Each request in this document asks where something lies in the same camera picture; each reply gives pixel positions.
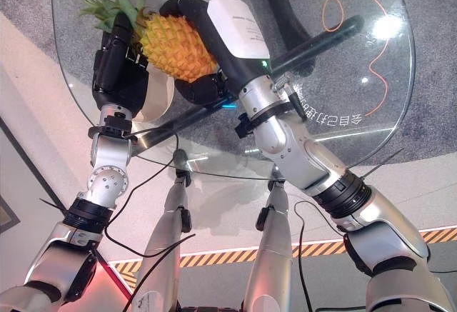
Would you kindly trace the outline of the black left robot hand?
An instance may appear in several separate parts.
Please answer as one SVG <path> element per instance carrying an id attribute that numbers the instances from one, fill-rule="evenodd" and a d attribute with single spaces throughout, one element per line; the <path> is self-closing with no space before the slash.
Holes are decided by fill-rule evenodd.
<path id="1" fill-rule="evenodd" d="M 128 109 L 132 117 L 142 110 L 148 87 L 147 60 L 134 59 L 131 50 L 133 27 L 128 16 L 119 12 L 110 32 L 104 32 L 101 48 L 96 52 L 92 96 L 101 109 L 117 104 Z"/>

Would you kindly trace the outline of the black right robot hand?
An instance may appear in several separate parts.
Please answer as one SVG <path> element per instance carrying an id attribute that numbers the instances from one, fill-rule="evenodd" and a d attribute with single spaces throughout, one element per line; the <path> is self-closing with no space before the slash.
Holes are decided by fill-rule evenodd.
<path id="1" fill-rule="evenodd" d="M 193 24 L 207 51 L 238 96 L 252 80 L 269 74 L 270 53 L 253 13 L 242 0 L 168 0 L 159 13 L 183 16 Z"/>

